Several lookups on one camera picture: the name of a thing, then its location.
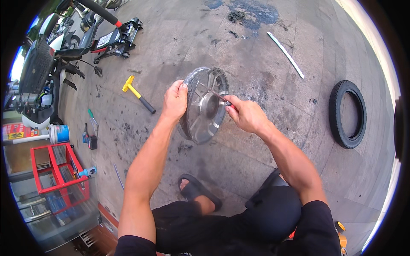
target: black t-shirt sleeve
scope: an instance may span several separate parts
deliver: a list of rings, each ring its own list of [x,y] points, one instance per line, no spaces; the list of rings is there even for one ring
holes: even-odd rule
[[[121,236],[114,256],[156,256],[155,244],[139,236]]]
[[[324,202],[312,201],[303,206],[293,240],[283,242],[277,255],[340,255],[339,236]]]

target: plastic container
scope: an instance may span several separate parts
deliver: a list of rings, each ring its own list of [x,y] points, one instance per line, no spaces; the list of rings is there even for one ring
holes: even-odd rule
[[[46,94],[41,97],[41,105],[48,106],[52,103],[52,94]]]
[[[50,135],[51,144],[68,142],[70,140],[70,129],[68,125],[51,124],[48,134]]]

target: bucket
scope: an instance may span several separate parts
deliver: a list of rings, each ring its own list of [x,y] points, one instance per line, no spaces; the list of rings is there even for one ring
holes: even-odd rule
[[[70,129],[68,125],[51,124],[48,134],[50,135],[51,144],[68,142],[70,140]]]

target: hammer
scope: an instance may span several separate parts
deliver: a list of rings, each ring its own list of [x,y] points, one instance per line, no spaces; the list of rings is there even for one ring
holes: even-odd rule
[[[134,80],[134,76],[130,76],[123,86],[123,92],[128,91],[130,89],[135,96],[142,102],[142,104],[151,112],[151,114],[155,114],[156,110],[148,103],[144,97],[141,96],[131,85],[132,81]]]

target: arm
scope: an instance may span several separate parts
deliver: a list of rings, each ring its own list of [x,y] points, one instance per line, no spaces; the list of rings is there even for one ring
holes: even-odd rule
[[[166,91],[158,123],[128,170],[118,237],[133,235],[156,241],[150,199],[162,177],[172,130],[187,108],[187,93],[182,80]]]
[[[242,101],[233,95],[227,95],[225,98],[239,111],[236,112],[234,108],[227,106],[225,109],[228,114],[239,128],[255,133],[265,142],[280,173],[286,182],[297,191],[302,204],[305,205],[314,200],[326,203],[321,179],[313,163],[267,119],[258,104],[249,100]]]

